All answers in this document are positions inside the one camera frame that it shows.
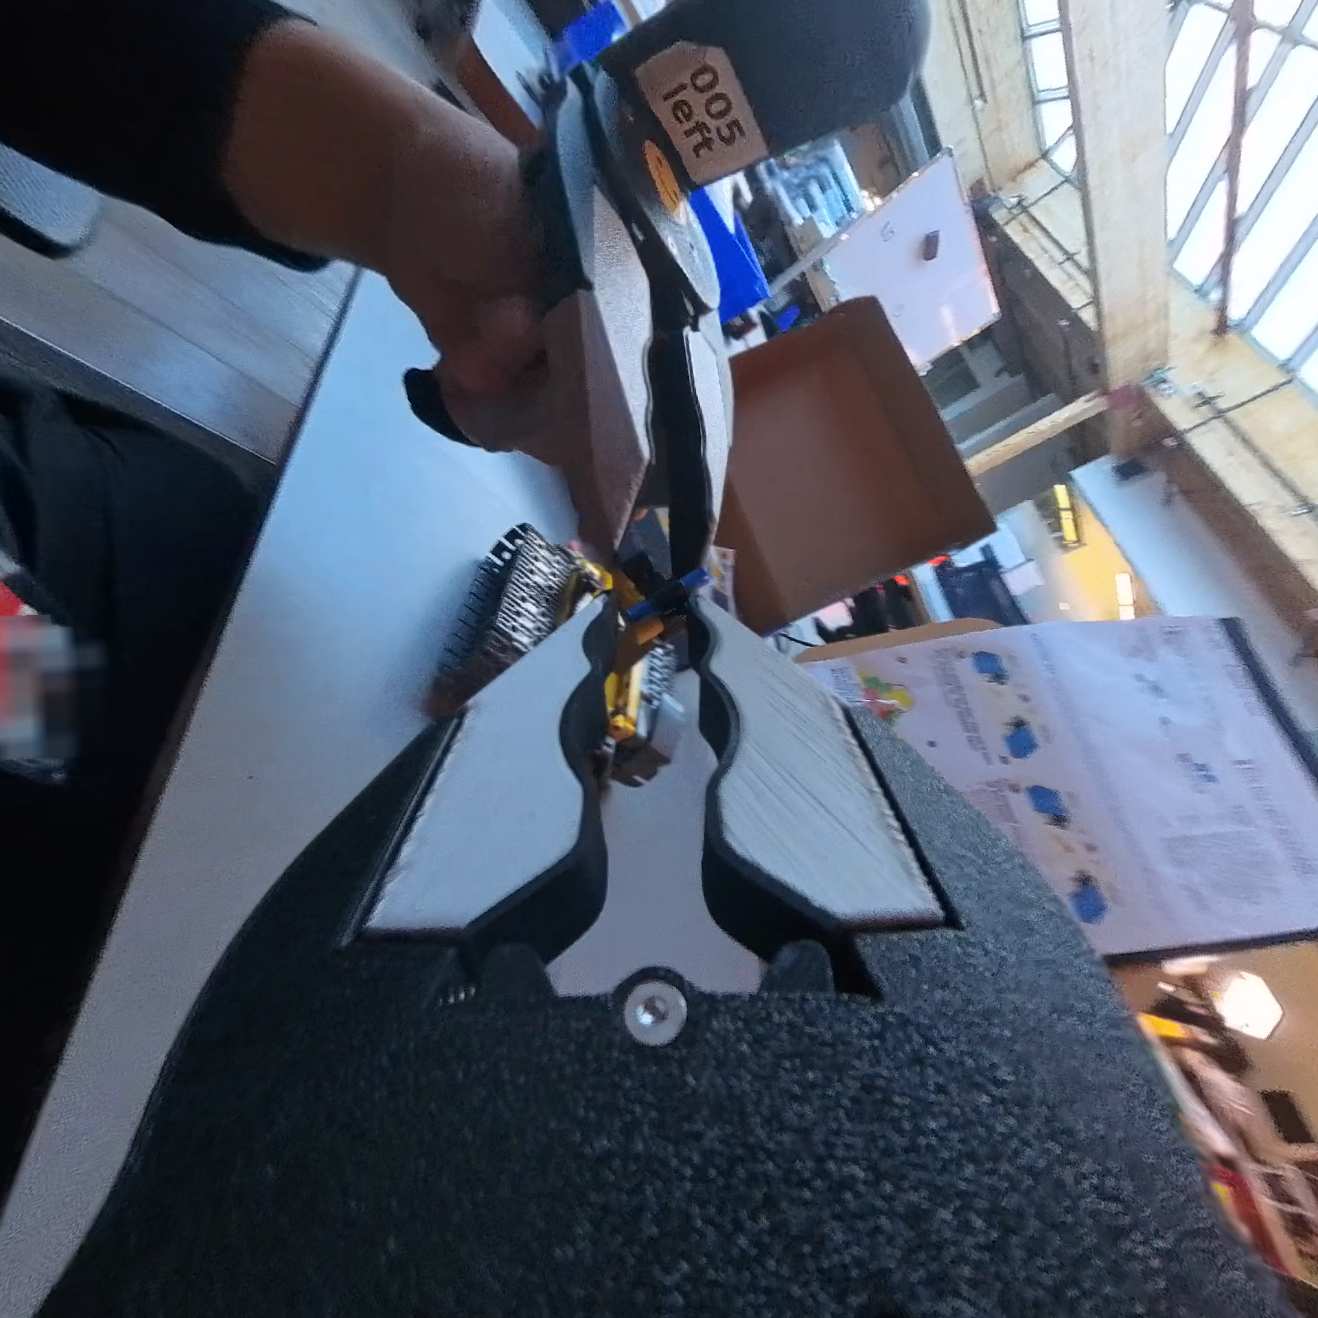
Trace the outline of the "instruction sheet board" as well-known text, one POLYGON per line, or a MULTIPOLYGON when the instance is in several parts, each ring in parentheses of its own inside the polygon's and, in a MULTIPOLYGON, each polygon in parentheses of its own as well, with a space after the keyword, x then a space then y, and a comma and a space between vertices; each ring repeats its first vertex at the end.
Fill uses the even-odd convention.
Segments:
POLYGON ((1315 935, 1315 751, 1234 618, 800 653, 1039 871, 1107 959, 1315 935))

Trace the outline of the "open cardboard box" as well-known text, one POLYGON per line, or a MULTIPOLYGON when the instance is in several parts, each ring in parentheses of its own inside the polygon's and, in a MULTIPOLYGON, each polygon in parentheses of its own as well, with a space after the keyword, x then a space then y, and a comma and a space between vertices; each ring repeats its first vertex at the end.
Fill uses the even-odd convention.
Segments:
POLYGON ((995 518, 875 297, 730 356, 733 441, 714 543, 766 636, 942 554, 995 518))

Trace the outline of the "yellow grey toy bulldozer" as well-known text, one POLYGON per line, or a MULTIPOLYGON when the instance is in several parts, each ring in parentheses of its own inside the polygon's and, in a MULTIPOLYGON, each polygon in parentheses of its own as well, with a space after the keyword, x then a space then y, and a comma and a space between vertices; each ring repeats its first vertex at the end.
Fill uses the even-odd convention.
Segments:
POLYGON ((505 532, 478 561, 454 639, 427 696, 434 718, 461 716, 490 684, 588 606, 611 596, 619 651, 603 684, 605 729, 597 776, 629 787, 671 764, 685 710, 674 683, 685 666, 688 607, 707 595, 730 556, 713 550, 700 569, 663 577, 644 548, 605 569, 530 523, 505 532))

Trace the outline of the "white whiteboard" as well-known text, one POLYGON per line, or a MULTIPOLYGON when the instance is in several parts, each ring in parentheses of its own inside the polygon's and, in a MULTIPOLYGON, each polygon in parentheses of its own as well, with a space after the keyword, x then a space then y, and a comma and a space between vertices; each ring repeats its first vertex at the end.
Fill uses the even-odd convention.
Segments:
POLYGON ((945 149, 826 250, 842 302, 875 298, 918 374, 995 324, 998 294, 953 150, 945 149))

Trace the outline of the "grey desk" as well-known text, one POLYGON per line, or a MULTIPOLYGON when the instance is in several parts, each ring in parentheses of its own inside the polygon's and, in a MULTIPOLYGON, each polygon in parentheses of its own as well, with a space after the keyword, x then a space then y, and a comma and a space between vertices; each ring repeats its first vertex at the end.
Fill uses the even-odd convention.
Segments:
POLYGON ((478 558, 577 522, 415 418, 426 346, 365 275, 7 1203, 3 1316, 916 1316, 912 931, 717 926, 706 600, 673 761, 597 786, 579 941, 368 935, 478 558))

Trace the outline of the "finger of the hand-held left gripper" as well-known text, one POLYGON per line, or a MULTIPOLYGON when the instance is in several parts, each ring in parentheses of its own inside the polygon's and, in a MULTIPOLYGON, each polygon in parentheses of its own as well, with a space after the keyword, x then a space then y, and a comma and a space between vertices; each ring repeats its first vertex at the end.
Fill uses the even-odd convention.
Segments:
POLYGON ((733 382, 715 311, 655 342, 655 438, 670 573, 682 578, 703 567, 715 540, 733 445, 733 382))
POLYGON ((586 286, 552 309, 552 438, 578 539, 618 554, 655 466, 651 279, 611 204, 589 204, 586 286))

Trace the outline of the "person's left forearm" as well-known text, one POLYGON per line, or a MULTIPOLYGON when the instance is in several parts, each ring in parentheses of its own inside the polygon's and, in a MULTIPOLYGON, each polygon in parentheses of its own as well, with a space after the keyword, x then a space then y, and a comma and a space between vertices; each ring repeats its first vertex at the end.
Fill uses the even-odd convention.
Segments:
POLYGON ((420 318, 535 290, 516 147, 303 20, 243 59, 222 179, 264 238, 383 276, 420 318))

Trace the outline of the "person's left hand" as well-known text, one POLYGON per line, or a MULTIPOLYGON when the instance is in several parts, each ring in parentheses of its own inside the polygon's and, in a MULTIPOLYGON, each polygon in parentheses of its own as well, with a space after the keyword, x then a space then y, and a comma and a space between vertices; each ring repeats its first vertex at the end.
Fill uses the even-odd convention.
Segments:
POLYGON ((382 204, 380 272, 437 353, 452 425, 487 453, 560 466, 545 338, 548 264, 516 149, 438 105, 408 128, 382 204))

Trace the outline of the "person's dark blue jacket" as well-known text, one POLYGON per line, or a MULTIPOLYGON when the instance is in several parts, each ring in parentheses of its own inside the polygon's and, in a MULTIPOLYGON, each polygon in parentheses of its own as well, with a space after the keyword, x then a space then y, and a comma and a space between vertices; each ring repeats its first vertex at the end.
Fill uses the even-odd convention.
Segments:
MULTIPOLYGON (((247 57, 279 3, 3 3, 3 145, 184 235, 297 272, 222 184, 247 57)), ((3 642, 88 654, 70 757, 3 761, 3 1182, 12 1180, 173 720, 251 547, 222 462, 3 371, 3 642)))

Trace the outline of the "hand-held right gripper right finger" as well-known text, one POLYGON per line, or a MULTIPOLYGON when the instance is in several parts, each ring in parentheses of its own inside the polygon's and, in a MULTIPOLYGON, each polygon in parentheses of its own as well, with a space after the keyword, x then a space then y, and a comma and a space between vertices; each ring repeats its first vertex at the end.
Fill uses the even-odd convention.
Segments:
POLYGON ((758 957, 940 928, 946 909, 843 706, 718 607, 700 611, 700 735, 714 757, 700 880, 758 957))

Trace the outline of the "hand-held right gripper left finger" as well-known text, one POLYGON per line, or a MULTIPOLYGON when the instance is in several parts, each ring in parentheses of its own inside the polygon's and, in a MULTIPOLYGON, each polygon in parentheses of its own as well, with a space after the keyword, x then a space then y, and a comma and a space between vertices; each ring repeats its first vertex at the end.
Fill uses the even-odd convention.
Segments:
POLYGON ((470 701, 404 816, 369 938, 557 957, 583 937, 607 896, 590 758, 615 650, 615 614, 583 610, 470 701))

